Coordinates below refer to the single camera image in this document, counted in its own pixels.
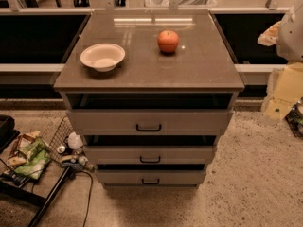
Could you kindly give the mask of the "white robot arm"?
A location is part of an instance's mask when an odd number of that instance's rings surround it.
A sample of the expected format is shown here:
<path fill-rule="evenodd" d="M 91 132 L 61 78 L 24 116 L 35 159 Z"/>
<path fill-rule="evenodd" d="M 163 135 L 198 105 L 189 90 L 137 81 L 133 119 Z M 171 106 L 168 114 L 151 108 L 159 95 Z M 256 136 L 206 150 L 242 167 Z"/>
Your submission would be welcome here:
<path fill-rule="evenodd" d="M 283 16 L 276 52 L 287 61 L 303 62 L 303 0 L 297 0 Z"/>

